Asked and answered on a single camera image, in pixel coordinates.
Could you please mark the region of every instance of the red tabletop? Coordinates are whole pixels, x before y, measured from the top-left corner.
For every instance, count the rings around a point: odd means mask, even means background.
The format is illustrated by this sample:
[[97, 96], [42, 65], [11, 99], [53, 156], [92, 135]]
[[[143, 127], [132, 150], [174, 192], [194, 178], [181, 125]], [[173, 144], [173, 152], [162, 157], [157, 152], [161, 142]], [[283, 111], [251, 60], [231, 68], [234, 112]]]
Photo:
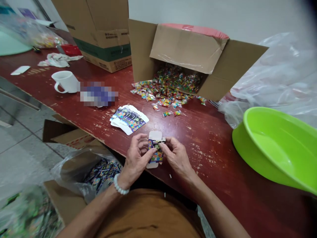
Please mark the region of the red tabletop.
[[[192, 99], [181, 108], [182, 115], [164, 118], [162, 111], [153, 110], [151, 102], [130, 92], [133, 89], [132, 67], [111, 74], [84, 59], [70, 62], [69, 68], [37, 66], [52, 52], [58, 51], [42, 50], [40, 54], [29, 51], [0, 57], [0, 75], [124, 156], [135, 133], [127, 136], [121, 129], [111, 126], [109, 119], [119, 105], [135, 106], [150, 120], [136, 133], [158, 130], [183, 143], [198, 176], [232, 211], [251, 237], [313, 236], [313, 208], [309, 203], [312, 195], [271, 182], [250, 168], [233, 146], [232, 129], [224, 115], [211, 104], [203, 106], [198, 99]], [[31, 69], [21, 75], [10, 75], [22, 65], [29, 65]], [[118, 106], [83, 106], [76, 94], [56, 92], [51, 75], [61, 70], [72, 71], [79, 81], [105, 82], [106, 86], [115, 87], [119, 92]], [[186, 194], [166, 161], [149, 172]]]

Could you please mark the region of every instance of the gray floor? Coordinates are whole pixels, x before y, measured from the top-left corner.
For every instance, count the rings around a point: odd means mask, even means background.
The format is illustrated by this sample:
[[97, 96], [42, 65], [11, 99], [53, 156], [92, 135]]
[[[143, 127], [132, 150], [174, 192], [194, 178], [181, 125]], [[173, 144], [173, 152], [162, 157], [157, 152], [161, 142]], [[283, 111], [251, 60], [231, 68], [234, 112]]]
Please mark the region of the gray floor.
[[[51, 168], [74, 149], [42, 142], [44, 120], [55, 120], [52, 117], [55, 113], [51, 109], [1, 77], [0, 87], [41, 108], [37, 112], [0, 95], [0, 120], [13, 125], [9, 128], [0, 126], [0, 186], [11, 183], [40, 185], [52, 179]], [[214, 237], [200, 207], [198, 214], [206, 237]]]

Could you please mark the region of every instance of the hand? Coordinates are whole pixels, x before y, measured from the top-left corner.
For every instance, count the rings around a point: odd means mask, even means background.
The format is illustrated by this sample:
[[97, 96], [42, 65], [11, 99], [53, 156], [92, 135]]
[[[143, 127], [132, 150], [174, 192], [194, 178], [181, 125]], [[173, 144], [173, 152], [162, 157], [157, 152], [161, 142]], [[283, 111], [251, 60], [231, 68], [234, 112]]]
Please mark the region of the hand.
[[147, 134], [137, 134], [132, 137], [124, 167], [118, 177], [118, 185], [124, 190], [131, 187], [140, 177], [147, 163], [157, 151], [155, 148], [148, 150], [149, 140], [147, 136]]
[[[170, 144], [172, 151], [168, 148], [166, 144]], [[167, 137], [166, 144], [159, 143], [161, 150], [164, 152], [165, 156], [171, 167], [181, 178], [188, 178], [190, 175], [195, 174], [193, 170], [188, 155], [186, 153], [185, 146], [181, 144], [174, 137]]]

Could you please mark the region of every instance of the green bowl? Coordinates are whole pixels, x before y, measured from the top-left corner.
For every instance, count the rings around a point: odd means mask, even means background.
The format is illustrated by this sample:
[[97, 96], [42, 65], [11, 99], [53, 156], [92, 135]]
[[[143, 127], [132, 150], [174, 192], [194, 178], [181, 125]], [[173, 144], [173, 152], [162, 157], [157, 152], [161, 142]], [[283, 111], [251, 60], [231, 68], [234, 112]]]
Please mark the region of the green bowl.
[[252, 107], [232, 132], [245, 162], [276, 183], [317, 195], [317, 130], [283, 112]]

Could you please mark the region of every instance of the small paper box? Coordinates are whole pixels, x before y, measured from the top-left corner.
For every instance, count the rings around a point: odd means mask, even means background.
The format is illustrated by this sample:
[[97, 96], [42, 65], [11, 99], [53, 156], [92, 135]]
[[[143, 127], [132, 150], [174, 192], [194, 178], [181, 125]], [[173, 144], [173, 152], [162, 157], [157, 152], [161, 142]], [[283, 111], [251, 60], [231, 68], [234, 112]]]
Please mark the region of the small paper box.
[[155, 152], [153, 154], [153, 157], [151, 158], [151, 160], [149, 161], [149, 163], [147, 164], [146, 168], [147, 169], [153, 169], [153, 168], [157, 168], [159, 165], [159, 162], [163, 161], [163, 152], [160, 149], [160, 147], [158, 147], [158, 143], [164, 143], [165, 138], [162, 137], [162, 132], [160, 131], [150, 131], [149, 134], [149, 150], [151, 148], [157, 148], [157, 152]]

